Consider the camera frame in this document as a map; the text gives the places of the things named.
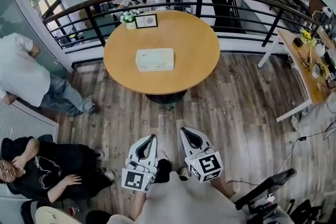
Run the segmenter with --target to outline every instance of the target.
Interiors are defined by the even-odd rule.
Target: black table base
[[[187,90],[177,93],[171,93],[171,94],[163,94],[163,95],[156,95],[156,94],[146,94],[148,99],[158,103],[158,104],[171,104],[175,103],[179,100],[181,100]]]

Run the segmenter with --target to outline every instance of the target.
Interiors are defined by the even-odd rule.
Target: wooden floor
[[[73,121],[58,116],[59,143],[81,143],[102,148],[102,166],[115,171],[111,188],[92,199],[91,208],[128,215],[133,193],[121,188],[121,170],[129,147],[139,138],[156,134],[159,148],[166,151],[177,169],[183,164],[179,128],[188,126],[206,133],[221,153],[225,180],[254,184],[276,174],[288,153],[294,132],[290,120],[275,118],[305,100],[298,75],[283,58],[270,57],[262,69],[261,56],[222,54],[216,69],[200,85],[190,89],[176,106],[158,105],[145,95],[132,92],[109,77],[102,61],[78,66],[72,85],[101,107],[98,115],[84,114]],[[305,131],[309,135],[321,127]],[[276,201],[286,206],[289,199],[311,199],[319,205],[322,193],[336,190],[336,138],[323,135],[298,142],[293,166],[298,171],[276,193]],[[284,170],[290,167],[290,161]],[[231,183],[236,191],[253,188]]]

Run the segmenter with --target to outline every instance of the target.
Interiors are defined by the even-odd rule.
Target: white desk leg
[[[300,112],[302,109],[305,109],[306,107],[308,107],[309,105],[313,104],[313,102],[308,99],[306,102],[300,104],[299,106],[297,106],[296,108],[292,109],[291,111],[288,111],[286,114],[280,116],[277,118],[277,122],[279,121],[283,121],[284,119],[294,115],[295,113]]]
[[[280,37],[276,36],[276,38],[274,39],[273,43],[271,45],[268,45],[268,50],[265,53],[264,57],[261,59],[261,61],[258,64],[259,68],[262,68],[262,66],[264,65],[264,63],[267,61],[267,59],[269,58],[269,56],[272,54],[275,46],[277,46],[280,42]]]

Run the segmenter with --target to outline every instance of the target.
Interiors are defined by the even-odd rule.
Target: sneaker
[[[99,156],[96,158],[97,160],[101,161],[105,158],[105,152],[102,150],[95,150],[96,154],[99,154]]]
[[[299,130],[299,128],[298,128],[299,121],[294,115],[292,116],[291,121],[292,121],[292,125],[293,125],[293,128],[295,129],[295,131]]]
[[[191,174],[190,174],[190,172],[189,172],[189,170],[188,170],[187,167],[180,168],[177,173],[178,173],[179,176],[184,176],[184,177],[186,177],[188,179],[191,176]]]
[[[156,155],[156,159],[159,161],[161,159],[166,159],[167,161],[169,161],[169,158],[167,156],[167,153],[163,150],[159,150],[157,155]]]
[[[110,180],[113,181],[115,179],[115,173],[111,170],[108,170],[104,173],[104,175]]]
[[[97,105],[93,104],[93,106],[89,109],[89,114],[90,115],[94,115],[94,114],[97,114],[99,111]]]

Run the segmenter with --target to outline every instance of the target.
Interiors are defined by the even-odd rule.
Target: tissue box
[[[140,72],[171,71],[174,70],[174,50],[138,50],[135,62]]]

